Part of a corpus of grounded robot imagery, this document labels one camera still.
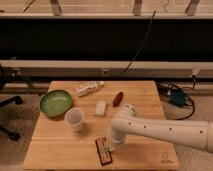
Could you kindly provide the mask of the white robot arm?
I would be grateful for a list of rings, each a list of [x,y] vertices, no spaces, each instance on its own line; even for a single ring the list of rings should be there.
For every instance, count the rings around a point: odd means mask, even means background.
[[[213,122],[139,118],[134,106],[124,104],[113,114],[106,146],[110,151],[115,150],[125,142],[128,134],[213,153]]]

